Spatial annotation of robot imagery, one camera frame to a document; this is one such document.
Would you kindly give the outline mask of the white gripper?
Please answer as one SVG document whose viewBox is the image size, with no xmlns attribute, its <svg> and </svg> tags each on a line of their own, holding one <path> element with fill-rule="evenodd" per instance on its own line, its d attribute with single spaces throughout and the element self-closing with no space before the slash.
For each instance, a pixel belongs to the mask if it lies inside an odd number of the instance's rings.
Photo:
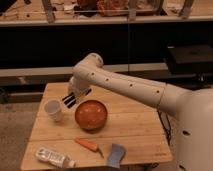
<svg viewBox="0 0 213 171">
<path fill-rule="evenodd" d="M 72 76 L 68 84 L 68 94 L 62 98 L 62 101 L 65 101 L 65 106 L 71 108 L 74 106 L 82 97 L 88 95 L 91 92 L 89 89 L 90 84 L 87 81 L 81 80 Z"/>
</svg>

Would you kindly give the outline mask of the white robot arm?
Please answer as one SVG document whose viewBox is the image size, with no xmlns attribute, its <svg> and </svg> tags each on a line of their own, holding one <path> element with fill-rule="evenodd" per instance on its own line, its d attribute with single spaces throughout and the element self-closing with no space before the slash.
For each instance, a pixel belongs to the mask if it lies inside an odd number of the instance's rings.
<svg viewBox="0 0 213 171">
<path fill-rule="evenodd" d="M 179 120 L 175 171 L 213 171 L 213 88 L 189 90 L 109 72 L 90 53 L 74 67 L 63 102 L 72 107 L 92 85 L 141 102 Z"/>
</svg>

